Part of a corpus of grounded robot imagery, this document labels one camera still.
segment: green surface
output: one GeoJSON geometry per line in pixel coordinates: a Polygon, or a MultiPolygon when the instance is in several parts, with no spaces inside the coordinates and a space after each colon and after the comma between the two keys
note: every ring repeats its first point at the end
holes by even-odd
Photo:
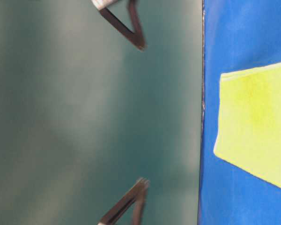
{"type": "Polygon", "coordinates": [[[201,2],[138,9],[143,53],[89,0],[0,0],[0,225],[96,225],[139,177],[144,225],[196,224],[201,2]]]}

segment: yellow sticky note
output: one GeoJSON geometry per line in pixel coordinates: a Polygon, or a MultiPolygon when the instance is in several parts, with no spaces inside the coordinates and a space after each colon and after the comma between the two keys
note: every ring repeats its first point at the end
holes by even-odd
{"type": "Polygon", "coordinates": [[[221,75],[214,154],[281,188],[281,63],[221,75]]]}

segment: blue fabric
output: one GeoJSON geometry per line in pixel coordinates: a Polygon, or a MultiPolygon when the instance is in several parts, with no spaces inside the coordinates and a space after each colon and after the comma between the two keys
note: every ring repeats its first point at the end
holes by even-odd
{"type": "Polygon", "coordinates": [[[213,154],[221,73],[281,61],[281,0],[205,0],[200,225],[281,225],[281,189],[213,154]]]}

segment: blue surface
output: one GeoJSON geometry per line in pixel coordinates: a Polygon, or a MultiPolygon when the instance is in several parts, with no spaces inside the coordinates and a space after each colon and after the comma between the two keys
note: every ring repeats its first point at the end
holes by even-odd
{"type": "Polygon", "coordinates": [[[281,61],[281,0],[205,0],[200,225],[281,225],[281,189],[213,154],[221,73],[281,61]]]}

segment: yellow paper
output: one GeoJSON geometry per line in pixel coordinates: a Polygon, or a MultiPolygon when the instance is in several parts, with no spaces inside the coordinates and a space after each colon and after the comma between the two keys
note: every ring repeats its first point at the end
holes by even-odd
{"type": "Polygon", "coordinates": [[[221,75],[214,153],[281,187],[281,63],[221,75]]]}

